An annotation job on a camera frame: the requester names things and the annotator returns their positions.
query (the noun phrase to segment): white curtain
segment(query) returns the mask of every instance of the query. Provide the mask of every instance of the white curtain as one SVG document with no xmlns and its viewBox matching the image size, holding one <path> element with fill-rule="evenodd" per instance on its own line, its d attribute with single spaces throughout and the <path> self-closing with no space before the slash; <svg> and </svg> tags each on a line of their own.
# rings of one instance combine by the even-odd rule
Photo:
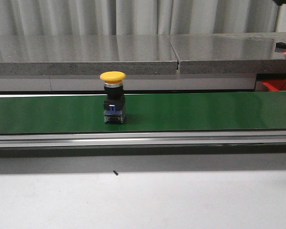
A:
<svg viewBox="0 0 286 229">
<path fill-rule="evenodd" d="M 0 0 L 0 35 L 275 31 L 272 0 Z"/>
</svg>

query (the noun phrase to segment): metal frame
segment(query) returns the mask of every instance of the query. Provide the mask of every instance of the metal frame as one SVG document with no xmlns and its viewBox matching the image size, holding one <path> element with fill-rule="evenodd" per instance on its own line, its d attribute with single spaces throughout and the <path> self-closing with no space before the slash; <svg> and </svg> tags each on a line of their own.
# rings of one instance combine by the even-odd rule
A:
<svg viewBox="0 0 286 229">
<path fill-rule="evenodd" d="M 286 144 L 286 130 L 0 135 L 0 148 Z"/>
</svg>

